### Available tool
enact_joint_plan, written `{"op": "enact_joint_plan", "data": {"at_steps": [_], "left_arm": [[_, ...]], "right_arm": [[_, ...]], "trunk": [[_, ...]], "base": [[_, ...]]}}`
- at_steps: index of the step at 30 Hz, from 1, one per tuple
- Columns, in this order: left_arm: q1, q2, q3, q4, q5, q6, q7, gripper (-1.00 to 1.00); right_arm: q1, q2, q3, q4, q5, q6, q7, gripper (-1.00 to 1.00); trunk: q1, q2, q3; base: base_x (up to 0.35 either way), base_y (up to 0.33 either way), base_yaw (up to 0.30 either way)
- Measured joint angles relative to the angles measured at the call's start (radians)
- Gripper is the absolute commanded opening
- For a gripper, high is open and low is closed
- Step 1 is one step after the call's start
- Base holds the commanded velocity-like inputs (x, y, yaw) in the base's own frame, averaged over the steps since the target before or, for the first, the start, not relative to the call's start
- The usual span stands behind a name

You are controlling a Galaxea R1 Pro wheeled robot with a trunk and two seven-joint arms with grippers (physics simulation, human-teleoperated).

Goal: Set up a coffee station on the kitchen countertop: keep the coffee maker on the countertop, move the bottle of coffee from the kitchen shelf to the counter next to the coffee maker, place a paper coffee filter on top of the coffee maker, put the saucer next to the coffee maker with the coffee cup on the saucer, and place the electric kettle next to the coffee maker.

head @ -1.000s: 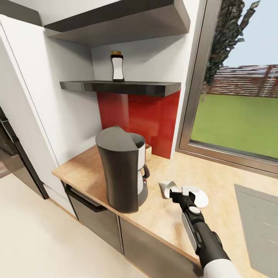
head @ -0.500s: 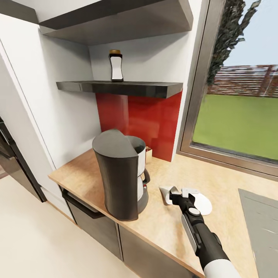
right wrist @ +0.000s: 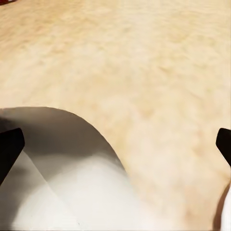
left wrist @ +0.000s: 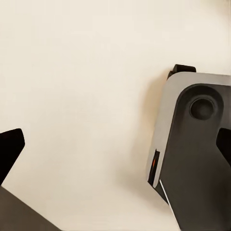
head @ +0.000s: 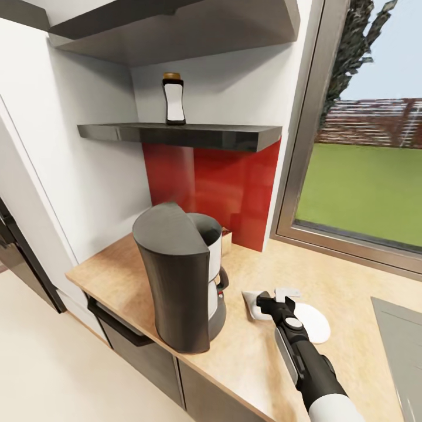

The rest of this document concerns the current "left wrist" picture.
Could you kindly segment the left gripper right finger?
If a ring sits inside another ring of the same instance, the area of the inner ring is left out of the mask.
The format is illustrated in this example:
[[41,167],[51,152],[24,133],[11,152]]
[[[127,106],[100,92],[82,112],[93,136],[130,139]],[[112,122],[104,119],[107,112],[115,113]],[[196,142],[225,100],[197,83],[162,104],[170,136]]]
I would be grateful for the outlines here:
[[231,166],[231,129],[219,129],[216,146]]

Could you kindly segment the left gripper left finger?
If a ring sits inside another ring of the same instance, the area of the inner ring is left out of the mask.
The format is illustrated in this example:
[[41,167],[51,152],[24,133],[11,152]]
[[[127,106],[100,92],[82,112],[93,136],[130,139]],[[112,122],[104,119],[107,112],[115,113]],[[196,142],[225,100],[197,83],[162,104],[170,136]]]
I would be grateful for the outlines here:
[[24,147],[25,139],[21,128],[0,133],[0,186]]

